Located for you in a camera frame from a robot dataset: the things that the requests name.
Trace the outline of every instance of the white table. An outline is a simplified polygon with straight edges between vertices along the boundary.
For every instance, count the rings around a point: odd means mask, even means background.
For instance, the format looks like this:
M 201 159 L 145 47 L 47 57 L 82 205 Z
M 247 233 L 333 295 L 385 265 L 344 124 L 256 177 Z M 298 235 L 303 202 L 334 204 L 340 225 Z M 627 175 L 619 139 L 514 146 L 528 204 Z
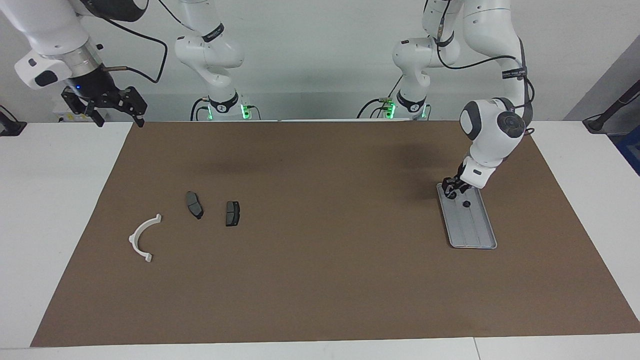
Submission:
M 28 348 L 130 127 L 30 124 L 17 138 L 0 138 L 0 359 L 640 359 L 640 334 Z M 534 127 L 639 317 L 640 177 L 580 122 Z

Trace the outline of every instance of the curved white bracket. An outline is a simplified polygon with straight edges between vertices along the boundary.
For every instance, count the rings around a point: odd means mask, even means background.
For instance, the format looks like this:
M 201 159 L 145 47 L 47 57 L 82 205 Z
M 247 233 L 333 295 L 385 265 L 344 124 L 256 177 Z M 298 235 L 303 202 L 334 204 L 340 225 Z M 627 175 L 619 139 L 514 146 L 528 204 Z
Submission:
M 138 248 L 138 240 L 140 239 L 140 235 L 144 230 L 147 230 L 147 228 L 150 227 L 151 225 L 160 223 L 161 220 L 162 220 L 162 215 L 160 214 L 156 215 L 155 218 L 149 219 L 144 223 L 142 223 L 140 226 L 138 226 L 136 231 L 133 234 L 131 234 L 131 236 L 129 237 L 129 242 L 131 243 L 131 245 L 133 245 L 133 249 L 138 254 L 143 256 L 145 258 L 145 261 L 147 261 L 147 263 L 151 262 L 152 255 L 149 254 L 148 252 L 143 252 Z

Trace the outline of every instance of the black clamp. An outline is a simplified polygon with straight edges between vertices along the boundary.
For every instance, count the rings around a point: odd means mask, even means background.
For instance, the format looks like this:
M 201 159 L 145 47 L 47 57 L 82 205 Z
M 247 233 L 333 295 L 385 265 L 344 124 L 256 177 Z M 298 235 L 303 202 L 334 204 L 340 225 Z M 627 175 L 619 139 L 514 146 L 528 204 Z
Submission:
M 205 36 L 203 36 L 202 40 L 204 40 L 204 42 L 212 42 L 218 36 L 222 35 L 224 30 L 225 30 L 225 26 L 222 23 L 220 23 L 220 25 L 218 25 L 217 28 L 213 29 L 212 32 L 210 32 L 210 33 L 206 34 Z
M 231 108 L 234 107 L 234 105 L 237 104 L 238 100 L 240 100 L 240 96 L 238 96 L 238 93 L 236 92 L 236 94 L 231 99 L 223 102 L 213 101 L 211 100 L 211 98 L 209 98 L 209 104 L 211 104 L 211 106 L 213 106 L 213 108 L 216 109 L 217 112 L 226 114 L 229 112 L 229 110 L 231 110 Z
M 465 183 L 460 179 L 464 171 L 465 167 L 460 164 L 460 166 L 458 167 L 458 173 L 454 177 L 445 177 L 442 180 L 442 190 L 447 199 L 455 199 L 458 196 L 456 190 L 460 193 L 465 193 L 467 190 L 471 189 L 471 185 Z
M 503 79 L 524 78 L 527 75 L 527 67 L 523 66 L 519 69 L 507 70 L 502 72 Z
M 400 94 L 400 92 L 398 92 L 396 98 L 398 100 L 398 103 L 404 106 L 410 113 L 418 112 L 422 108 L 422 105 L 424 105 L 424 101 L 427 99 L 425 97 L 418 102 L 407 100 L 402 96 L 402 94 Z
M 142 116 L 147 110 L 147 103 L 133 86 L 125 90 L 110 90 L 96 98 L 87 98 L 85 99 L 87 105 L 80 101 L 80 97 L 69 86 L 66 86 L 60 95 L 74 114 L 90 117 L 99 127 L 104 125 L 104 118 L 96 108 L 116 109 L 129 114 L 138 127 L 145 124 Z
M 452 31 L 452 32 L 451 32 L 451 36 L 450 36 L 447 40 L 444 40 L 444 41 L 437 41 L 437 40 L 436 40 L 436 45 L 437 45 L 438 47 L 446 47 L 447 45 L 451 44 L 451 42 L 453 41 L 453 36 L 454 36 L 455 34 L 456 34 L 456 32 L 455 32 L 455 31 Z

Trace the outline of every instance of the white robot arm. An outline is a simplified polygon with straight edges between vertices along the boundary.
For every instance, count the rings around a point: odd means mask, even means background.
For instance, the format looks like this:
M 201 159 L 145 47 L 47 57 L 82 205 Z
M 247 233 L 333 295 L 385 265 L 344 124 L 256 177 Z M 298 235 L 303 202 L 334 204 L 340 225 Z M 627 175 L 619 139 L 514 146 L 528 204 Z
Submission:
M 83 5 L 84 13 L 125 21 L 135 21 L 145 11 L 132 0 L 0 0 L 0 10 L 32 48 L 15 70 L 34 89 L 64 81 L 62 97 L 69 108 L 91 117 L 98 126 L 104 119 L 96 108 L 114 108 L 131 115 L 141 127 L 147 104 L 134 87 L 120 90 L 114 84 L 76 14 Z
M 483 188 L 520 143 L 532 119 L 524 47 L 511 23 L 511 0 L 430 0 L 422 20 L 429 36 L 402 41 L 394 51 L 404 75 L 394 98 L 396 113 L 420 117 L 430 83 L 426 68 L 467 68 L 451 67 L 460 54 L 453 26 L 462 9 L 466 43 L 490 57 L 485 61 L 499 63 L 506 94 L 464 107 L 460 124 L 473 144 L 458 173 L 443 181 L 448 197 L 471 186 Z
M 209 111 L 214 119 L 245 119 L 248 112 L 244 98 L 238 94 L 227 71 L 242 65 L 242 47 L 224 34 L 225 27 L 213 0 L 180 0 L 180 3 L 186 24 L 198 35 L 179 37 L 175 54 L 207 83 Z

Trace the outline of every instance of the brown paper mat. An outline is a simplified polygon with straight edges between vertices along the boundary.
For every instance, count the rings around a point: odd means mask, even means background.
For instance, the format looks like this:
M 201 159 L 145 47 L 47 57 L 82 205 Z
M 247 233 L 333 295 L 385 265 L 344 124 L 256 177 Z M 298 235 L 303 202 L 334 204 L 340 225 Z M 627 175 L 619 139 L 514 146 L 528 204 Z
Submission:
M 449 246 L 435 185 L 469 143 L 455 122 L 132 128 L 31 345 L 640 332 L 530 138 L 483 190 L 497 250 Z M 156 213 L 146 263 L 127 239 Z

